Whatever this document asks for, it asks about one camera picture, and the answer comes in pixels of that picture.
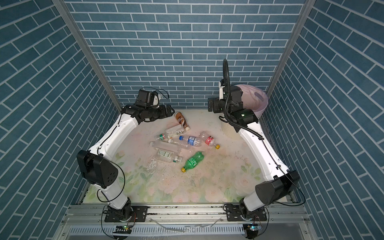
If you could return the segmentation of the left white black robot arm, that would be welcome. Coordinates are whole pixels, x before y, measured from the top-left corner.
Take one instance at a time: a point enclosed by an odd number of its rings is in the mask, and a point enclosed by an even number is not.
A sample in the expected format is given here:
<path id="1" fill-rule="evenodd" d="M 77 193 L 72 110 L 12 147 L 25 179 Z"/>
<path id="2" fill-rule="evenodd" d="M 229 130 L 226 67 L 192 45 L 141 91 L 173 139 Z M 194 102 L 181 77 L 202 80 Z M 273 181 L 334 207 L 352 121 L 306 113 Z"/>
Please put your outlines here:
<path id="1" fill-rule="evenodd" d="M 113 155 L 141 122 L 154 122 L 173 116 L 171 105 L 143 107 L 127 105 L 122 108 L 117 121 L 106 134 L 89 150 L 81 150 L 77 161 L 81 175 L 94 185 L 106 197 L 105 203 L 114 210 L 122 210 L 129 201 L 118 183 L 118 173 L 123 173 L 120 166 L 112 162 Z"/>

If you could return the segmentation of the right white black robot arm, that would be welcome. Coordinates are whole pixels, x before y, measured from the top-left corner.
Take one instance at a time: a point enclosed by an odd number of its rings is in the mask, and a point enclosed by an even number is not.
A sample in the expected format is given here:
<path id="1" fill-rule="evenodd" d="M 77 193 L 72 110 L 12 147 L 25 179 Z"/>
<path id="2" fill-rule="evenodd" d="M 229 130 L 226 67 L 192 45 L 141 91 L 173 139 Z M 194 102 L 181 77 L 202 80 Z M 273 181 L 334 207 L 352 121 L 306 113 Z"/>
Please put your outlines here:
<path id="1" fill-rule="evenodd" d="M 224 114 L 224 121 L 234 127 L 251 149 L 264 179 L 251 194 L 240 200 L 242 215 L 248 218 L 251 213 L 298 190 L 300 175 L 291 171 L 276 154 L 255 113 L 243 107 L 241 89 L 225 84 L 219 87 L 219 94 L 218 98 L 208 99 L 208 111 Z"/>

